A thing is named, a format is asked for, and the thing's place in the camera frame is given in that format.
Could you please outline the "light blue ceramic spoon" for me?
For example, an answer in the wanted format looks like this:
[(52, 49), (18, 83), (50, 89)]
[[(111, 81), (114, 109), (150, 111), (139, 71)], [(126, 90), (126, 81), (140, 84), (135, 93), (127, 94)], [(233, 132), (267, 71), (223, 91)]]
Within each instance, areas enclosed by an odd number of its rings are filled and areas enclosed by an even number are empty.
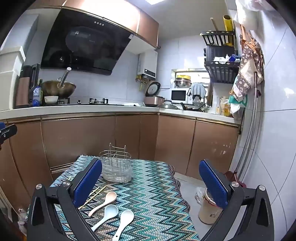
[(103, 223), (105, 223), (106, 221), (108, 221), (109, 219), (112, 219), (114, 217), (116, 217), (118, 215), (118, 208), (113, 205), (113, 204), (109, 204), (105, 207), (104, 209), (104, 217), (94, 226), (92, 226), (92, 231), (96, 231), (96, 229), (98, 229)]

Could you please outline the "beige ceramic spoon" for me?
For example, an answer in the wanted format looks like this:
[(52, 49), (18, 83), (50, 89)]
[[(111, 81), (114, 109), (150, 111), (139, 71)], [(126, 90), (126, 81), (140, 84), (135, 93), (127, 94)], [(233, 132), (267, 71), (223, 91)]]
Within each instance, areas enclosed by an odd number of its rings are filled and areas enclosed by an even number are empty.
[(93, 208), (89, 213), (88, 216), (91, 217), (97, 210), (111, 204), (117, 199), (117, 194), (114, 191), (108, 192), (105, 196), (105, 201), (100, 204), (99, 206)]

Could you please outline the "white ceramic spoon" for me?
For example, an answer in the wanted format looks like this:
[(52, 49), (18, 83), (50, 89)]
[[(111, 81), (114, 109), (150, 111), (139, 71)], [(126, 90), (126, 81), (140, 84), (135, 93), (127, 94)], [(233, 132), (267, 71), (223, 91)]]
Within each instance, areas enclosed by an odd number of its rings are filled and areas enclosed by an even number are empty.
[(120, 216), (120, 224), (115, 235), (112, 238), (112, 241), (119, 241), (120, 236), (123, 230), (133, 221), (134, 213), (131, 210), (125, 210)]

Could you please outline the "beige trash bin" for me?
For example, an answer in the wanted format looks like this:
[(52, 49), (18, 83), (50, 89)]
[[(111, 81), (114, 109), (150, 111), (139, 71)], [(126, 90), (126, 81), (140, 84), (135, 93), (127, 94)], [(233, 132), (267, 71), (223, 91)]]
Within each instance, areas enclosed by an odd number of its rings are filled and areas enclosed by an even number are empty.
[(222, 213), (223, 209), (217, 206), (208, 189), (198, 187), (196, 190), (195, 199), (201, 206), (198, 213), (200, 221), (207, 225), (214, 224)]

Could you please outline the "white small bowl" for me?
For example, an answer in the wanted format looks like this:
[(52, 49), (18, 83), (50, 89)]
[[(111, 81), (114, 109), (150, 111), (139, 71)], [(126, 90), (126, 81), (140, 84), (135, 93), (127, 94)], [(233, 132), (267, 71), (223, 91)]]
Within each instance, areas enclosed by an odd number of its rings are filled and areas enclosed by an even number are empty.
[(46, 104), (56, 104), (58, 102), (58, 96), (45, 96), (44, 100)]

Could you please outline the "gas stove top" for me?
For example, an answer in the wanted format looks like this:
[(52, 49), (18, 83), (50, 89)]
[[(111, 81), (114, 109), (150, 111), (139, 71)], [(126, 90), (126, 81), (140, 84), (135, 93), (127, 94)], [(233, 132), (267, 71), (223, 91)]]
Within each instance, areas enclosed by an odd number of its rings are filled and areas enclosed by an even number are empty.
[(95, 98), (90, 98), (86, 102), (81, 101), (78, 99), (76, 102), (72, 102), (72, 99), (69, 98), (58, 98), (57, 102), (55, 103), (43, 103), (43, 106), (58, 106), (58, 105), (111, 105), (111, 106), (123, 106), (123, 104), (111, 104), (109, 103), (109, 99), (103, 98), (102, 100), (98, 100)]

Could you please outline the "black range hood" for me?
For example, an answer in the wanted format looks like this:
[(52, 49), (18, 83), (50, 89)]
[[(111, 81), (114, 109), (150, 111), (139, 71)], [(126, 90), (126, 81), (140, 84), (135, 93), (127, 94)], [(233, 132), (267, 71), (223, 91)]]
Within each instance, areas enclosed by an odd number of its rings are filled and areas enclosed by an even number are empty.
[(110, 22), (62, 9), (49, 33), (41, 67), (109, 76), (132, 38), (131, 32)]

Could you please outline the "pink rice cooker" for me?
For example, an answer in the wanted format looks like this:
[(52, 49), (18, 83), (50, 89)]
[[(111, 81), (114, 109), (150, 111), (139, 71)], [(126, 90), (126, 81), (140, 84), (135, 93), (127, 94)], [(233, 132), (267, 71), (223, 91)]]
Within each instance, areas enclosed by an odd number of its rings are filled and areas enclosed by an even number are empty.
[(157, 81), (152, 82), (146, 90), (144, 97), (144, 105), (148, 107), (157, 107), (163, 104), (165, 98), (157, 96), (161, 84)]

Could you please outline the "steel pan lid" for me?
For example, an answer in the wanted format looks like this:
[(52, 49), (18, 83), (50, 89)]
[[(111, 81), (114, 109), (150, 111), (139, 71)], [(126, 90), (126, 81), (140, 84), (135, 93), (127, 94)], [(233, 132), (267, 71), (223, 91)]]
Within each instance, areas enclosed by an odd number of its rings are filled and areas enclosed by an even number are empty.
[(173, 105), (171, 100), (164, 100), (164, 102), (159, 105), (159, 108), (164, 108), (164, 109), (179, 109), (177, 106)]

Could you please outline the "white microwave oven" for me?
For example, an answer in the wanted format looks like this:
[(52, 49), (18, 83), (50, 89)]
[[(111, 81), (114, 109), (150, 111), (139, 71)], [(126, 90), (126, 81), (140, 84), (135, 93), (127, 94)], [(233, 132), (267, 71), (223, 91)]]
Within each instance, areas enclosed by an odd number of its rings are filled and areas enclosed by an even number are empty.
[(190, 88), (171, 88), (171, 98), (172, 103), (184, 103), (192, 104), (192, 96), (189, 95)]

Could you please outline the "floral hanging apron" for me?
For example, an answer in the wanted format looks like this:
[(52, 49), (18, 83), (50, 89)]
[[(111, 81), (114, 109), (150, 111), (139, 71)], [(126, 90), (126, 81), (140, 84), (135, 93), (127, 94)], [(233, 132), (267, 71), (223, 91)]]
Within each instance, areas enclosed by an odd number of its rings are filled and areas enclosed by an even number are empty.
[(264, 80), (264, 55), (262, 48), (255, 38), (240, 26), (241, 61), (237, 80), (235, 80), (230, 94), (236, 101), (243, 101), (248, 92)]

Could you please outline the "white gas water heater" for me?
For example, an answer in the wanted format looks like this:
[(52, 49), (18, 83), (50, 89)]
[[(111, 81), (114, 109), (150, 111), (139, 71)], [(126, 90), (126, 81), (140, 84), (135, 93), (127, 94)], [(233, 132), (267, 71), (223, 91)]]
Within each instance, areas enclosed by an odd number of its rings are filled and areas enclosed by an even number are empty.
[(158, 53), (154, 50), (149, 50), (139, 55), (138, 60), (138, 75), (147, 75), (152, 78), (156, 78), (157, 73), (157, 59)]

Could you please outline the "steel pot on microwave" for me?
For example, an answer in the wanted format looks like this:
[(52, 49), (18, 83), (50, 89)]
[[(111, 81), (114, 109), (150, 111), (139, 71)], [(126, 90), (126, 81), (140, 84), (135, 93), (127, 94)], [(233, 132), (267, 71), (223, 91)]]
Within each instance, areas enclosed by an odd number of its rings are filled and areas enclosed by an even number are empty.
[(190, 88), (192, 85), (191, 77), (188, 75), (177, 75), (174, 85), (176, 88)]

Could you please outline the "black dish rack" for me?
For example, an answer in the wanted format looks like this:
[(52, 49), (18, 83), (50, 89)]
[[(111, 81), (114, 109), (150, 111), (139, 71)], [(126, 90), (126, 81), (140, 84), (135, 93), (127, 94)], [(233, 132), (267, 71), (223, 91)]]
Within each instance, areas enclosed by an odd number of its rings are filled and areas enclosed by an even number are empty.
[(214, 83), (233, 84), (238, 74), (239, 62), (231, 60), (238, 54), (234, 31), (201, 32), (204, 48), (204, 66)]

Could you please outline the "yellow roll on rack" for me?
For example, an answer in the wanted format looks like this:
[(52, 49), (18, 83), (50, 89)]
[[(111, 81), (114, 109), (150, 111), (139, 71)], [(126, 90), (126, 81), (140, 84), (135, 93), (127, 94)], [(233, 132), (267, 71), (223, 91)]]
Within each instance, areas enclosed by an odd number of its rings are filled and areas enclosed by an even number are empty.
[[(223, 16), (223, 22), (226, 32), (233, 32), (233, 21), (232, 18), (229, 15)], [(228, 43), (227, 46), (233, 47), (233, 36), (228, 36)]]

